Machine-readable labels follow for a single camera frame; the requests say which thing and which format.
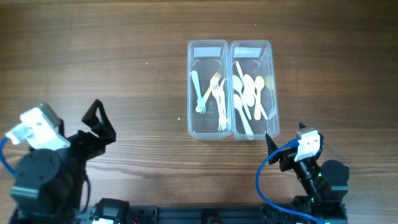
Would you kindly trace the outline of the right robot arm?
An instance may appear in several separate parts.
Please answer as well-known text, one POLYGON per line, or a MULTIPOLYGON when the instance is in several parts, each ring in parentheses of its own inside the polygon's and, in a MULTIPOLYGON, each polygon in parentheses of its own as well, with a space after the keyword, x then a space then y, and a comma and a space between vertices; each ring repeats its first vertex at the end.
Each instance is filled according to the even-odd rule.
POLYGON ((318 164, 324 136, 315 128, 299 124, 296 138, 277 147, 266 134, 268 157, 259 166, 255 185, 265 223, 347 223, 344 196, 348 193, 349 167, 336 160, 318 164), (296 195, 290 203, 271 202, 261 191, 260 176, 266 164, 279 163, 281 172, 292 170, 305 195, 296 195))

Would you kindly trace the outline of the white plastic spoon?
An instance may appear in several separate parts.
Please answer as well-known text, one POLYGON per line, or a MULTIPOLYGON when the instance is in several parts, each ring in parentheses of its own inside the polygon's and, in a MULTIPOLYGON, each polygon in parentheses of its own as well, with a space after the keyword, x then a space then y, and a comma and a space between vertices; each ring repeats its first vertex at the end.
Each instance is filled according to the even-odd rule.
POLYGON ((249 120, 251 120, 252 117, 251 117, 251 114, 249 112, 249 108, 248 108, 247 103, 246 103, 246 101, 245 101, 245 99, 243 97, 243 91, 242 91, 243 84, 242 84, 241 79, 238 76, 236 76, 236 75, 233 75, 233 88, 234 88, 234 90, 236 90, 239 93, 239 95, 241 97, 241 100, 243 102, 243 108, 245 109, 245 112, 246 112, 249 120))
POLYGON ((242 99, 237 94, 233 95, 233 99, 234 99, 234 108, 239 112, 239 115, 241 117, 241 121, 242 121, 242 124, 243 124, 243 128, 244 128, 244 131, 246 133, 246 138, 248 140, 253 140, 254 139, 254 133, 253 133, 253 131, 252 131, 247 119, 246 119, 246 116, 244 115, 242 99))
POLYGON ((244 87, 243 97, 244 97, 244 100, 245 100, 245 102, 246 102, 246 104, 248 106, 252 107, 252 106, 254 106, 255 100, 254 100, 254 97, 252 96, 252 94, 250 94, 249 88, 245 85, 243 71, 242 71, 241 66, 240 66, 238 61, 236 61, 236 68, 237 68, 237 71, 239 73, 239 77, 240 77, 240 79, 241 79, 241 81, 243 83, 243 87, 244 87))
MULTIPOLYGON (((251 76, 249 76, 248 74, 245 74, 244 75, 244 82, 245 82, 245 85, 249 88, 250 94, 252 94, 252 96, 254 97, 254 100, 255 100, 254 111, 255 111, 255 105, 256 105, 256 100, 257 100, 256 88, 255 88, 255 80, 251 76)), ((263 111, 262 111, 262 116, 265 119, 268 119, 268 115, 265 112, 264 107, 263 107, 263 111)))

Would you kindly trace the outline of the clear container left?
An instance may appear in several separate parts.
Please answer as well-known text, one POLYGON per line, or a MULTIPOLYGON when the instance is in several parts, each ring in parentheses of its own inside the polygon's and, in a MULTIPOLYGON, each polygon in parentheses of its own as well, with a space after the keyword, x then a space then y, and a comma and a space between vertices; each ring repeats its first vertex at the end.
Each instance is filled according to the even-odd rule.
POLYGON ((191 40, 187 44, 187 115, 188 133, 195 139, 224 139, 232 134, 234 123, 232 121, 232 78, 230 72, 229 44, 225 40, 191 40), (225 78, 224 93, 226 104, 227 127, 218 131, 218 107, 212 95, 206 102, 206 113, 197 113, 197 94, 190 72, 196 70, 199 77, 201 95, 204 96, 210 86, 210 79, 218 72, 221 78, 213 85, 219 88, 225 78))

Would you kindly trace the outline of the clear container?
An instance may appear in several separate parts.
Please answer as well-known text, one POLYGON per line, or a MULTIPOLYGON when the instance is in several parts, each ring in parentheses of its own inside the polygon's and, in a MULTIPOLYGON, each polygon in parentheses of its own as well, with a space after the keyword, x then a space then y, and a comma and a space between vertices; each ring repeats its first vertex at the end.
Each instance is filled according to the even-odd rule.
POLYGON ((232 134, 234 123, 232 121, 232 78, 230 72, 229 44, 225 40, 191 40, 187 44, 187 115, 188 133, 195 139, 224 139, 232 134), (204 96, 210 86, 210 79, 218 72, 221 78, 213 85, 219 88, 225 78, 224 93, 226 104, 227 127, 218 131, 218 107, 212 95, 206 102, 206 113, 197 113, 197 94, 190 72, 196 70, 199 77, 201 95, 204 96))
MULTIPOLYGON (((248 74, 254 80, 257 76, 261 76, 265 81, 265 87, 261 91, 261 103, 268 115, 268 119, 265 119, 262 116, 260 120, 255 120, 254 106, 248 106, 252 117, 252 119, 249 120, 245 109, 243 108, 244 115, 254 133, 253 140, 265 139, 266 133, 272 137, 277 136, 280 130, 279 112, 271 43, 267 40, 237 40, 230 44, 229 52, 233 95, 237 94, 239 96, 239 93, 233 88, 233 75, 239 77, 239 73, 236 68, 236 61, 239 62, 243 75, 248 74)), ((234 108, 233 95, 234 138, 237 140, 252 141, 246 138, 241 117, 239 112, 234 108)))

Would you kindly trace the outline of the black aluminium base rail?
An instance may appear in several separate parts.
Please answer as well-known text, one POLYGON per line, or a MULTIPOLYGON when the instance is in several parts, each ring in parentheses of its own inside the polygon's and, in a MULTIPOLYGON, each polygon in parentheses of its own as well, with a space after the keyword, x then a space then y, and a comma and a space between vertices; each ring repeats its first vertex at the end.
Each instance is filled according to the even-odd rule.
POLYGON ((257 206, 156 207, 125 206, 104 198, 74 223, 313 223, 305 217, 257 206))

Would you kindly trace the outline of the yellow plastic fork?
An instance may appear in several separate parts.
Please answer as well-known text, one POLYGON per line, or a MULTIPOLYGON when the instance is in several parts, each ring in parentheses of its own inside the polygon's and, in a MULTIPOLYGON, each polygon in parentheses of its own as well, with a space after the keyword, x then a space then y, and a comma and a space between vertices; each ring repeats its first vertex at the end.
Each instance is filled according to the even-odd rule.
MULTIPOLYGON (((197 87, 197 86, 199 86, 197 71, 194 70, 192 73, 193 73, 192 78, 193 78, 194 86, 197 87)), ((216 72, 210 79, 210 86, 208 87, 204 96, 201 96, 201 95, 198 96, 197 107, 195 108, 195 111, 197 113, 206 113, 206 102, 210 96, 212 89, 213 89, 213 85, 215 83, 218 83, 220 78, 221 78, 221 73, 216 72)))

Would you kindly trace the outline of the yellow plastic spoon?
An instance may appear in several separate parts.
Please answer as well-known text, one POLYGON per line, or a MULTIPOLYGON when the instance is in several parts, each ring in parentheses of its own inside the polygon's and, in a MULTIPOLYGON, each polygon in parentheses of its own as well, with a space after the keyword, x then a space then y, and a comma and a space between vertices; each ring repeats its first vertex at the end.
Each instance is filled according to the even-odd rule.
POLYGON ((257 76, 255 79, 255 88, 256 88, 256 105, 255 105, 255 112, 254 112, 254 118, 255 120, 260 120, 262 117, 262 111, 263 107, 261 104, 261 91, 265 86, 265 81, 261 76, 257 76))

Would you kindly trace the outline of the clear container right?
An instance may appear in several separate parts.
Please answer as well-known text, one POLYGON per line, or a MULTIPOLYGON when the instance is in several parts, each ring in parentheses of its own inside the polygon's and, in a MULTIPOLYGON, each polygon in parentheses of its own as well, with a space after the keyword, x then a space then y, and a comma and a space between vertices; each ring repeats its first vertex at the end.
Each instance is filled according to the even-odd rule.
MULTIPOLYGON (((261 91, 261 103, 268 115, 268 119, 265 119, 262 116, 260 120, 255 120, 254 106, 248 106, 252 117, 252 119, 249 120, 245 109, 243 108, 244 115, 254 133, 253 140, 265 139, 266 133, 272 137, 277 136, 280 130, 279 112, 271 43, 267 40, 237 40, 230 44, 229 52, 233 95, 237 94, 239 96, 239 93, 233 88, 233 75, 239 77, 239 73, 236 68, 236 61, 239 62, 243 75, 248 74, 254 80, 257 76, 261 76, 265 81, 265 87, 261 91)), ((237 140, 252 141, 246 138, 241 117, 239 112, 234 108, 233 95, 234 138, 237 140)))

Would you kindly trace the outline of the light blue plastic fork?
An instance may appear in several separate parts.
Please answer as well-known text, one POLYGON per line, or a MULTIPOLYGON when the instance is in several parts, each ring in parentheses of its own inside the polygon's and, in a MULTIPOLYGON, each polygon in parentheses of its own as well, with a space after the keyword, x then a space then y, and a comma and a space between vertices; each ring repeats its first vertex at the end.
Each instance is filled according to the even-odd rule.
POLYGON ((201 95, 198 73, 196 70, 192 70, 190 74, 197 94, 197 105, 199 106, 200 113, 203 114, 206 112, 206 103, 201 95))

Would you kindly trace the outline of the white fork tines down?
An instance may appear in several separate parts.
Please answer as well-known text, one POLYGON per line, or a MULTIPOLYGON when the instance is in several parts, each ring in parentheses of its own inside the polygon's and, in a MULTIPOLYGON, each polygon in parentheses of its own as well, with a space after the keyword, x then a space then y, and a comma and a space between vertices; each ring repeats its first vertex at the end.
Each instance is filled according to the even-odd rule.
POLYGON ((220 131, 224 131, 227 126, 227 119, 226 119, 226 106, 225 106, 225 95, 224 91, 219 88, 218 92, 220 94, 220 118, 219 118, 219 125, 220 125, 220 131))

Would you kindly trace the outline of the white plastic fork straight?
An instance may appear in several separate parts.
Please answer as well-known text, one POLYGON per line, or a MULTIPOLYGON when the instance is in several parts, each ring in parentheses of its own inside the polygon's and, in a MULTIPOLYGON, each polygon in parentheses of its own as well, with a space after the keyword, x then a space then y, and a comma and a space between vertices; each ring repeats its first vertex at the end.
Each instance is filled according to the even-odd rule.
POLYGON ((216 99, 216 104, 217 104, 217 107, 218 107, 218 116, 219 116, 219 118, 220 118, 220 114, 221 114, 221 111, 220 111, 220 94, 219 94, 219 92, 218 92, 218 89, 219 88, 214 88, 214 89, 212 89, 212 95, 215 97, 215 99, 216 99))

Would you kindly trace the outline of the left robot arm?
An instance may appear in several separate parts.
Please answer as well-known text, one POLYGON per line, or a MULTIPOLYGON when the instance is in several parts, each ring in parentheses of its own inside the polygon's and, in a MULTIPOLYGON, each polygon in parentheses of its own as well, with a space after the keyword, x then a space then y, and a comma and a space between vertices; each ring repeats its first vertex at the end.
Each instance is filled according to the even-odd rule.
POLYGON ((17 163, 11 197, 17 203, 11 223, 72 223, 89 184, 86 163, 104 154, 116 132, 104 106, 95 100, 82 117, 91 130, 65 137, 64 123, 43 103, 20 115, 21 123, 6 133, 13 144, 27 141, 30 151, 17 163))

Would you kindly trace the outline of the clear white curved fork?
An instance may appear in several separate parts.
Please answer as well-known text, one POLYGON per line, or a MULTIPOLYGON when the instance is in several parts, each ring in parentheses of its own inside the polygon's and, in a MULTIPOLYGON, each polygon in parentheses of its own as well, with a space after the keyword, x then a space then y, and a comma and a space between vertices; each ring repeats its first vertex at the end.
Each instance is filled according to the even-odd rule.
POLYGON ((222 131, 224 131, 227 127, 227 117, 226 117, 226 104, 225 104, 225 93, 224 93, 224 82, 225 82, 225 78, 221 81, 220 87, 219 87, 219 91, 220 91, 220 103, 221 103, 221 124, 220 124, 220 128, 222 131))

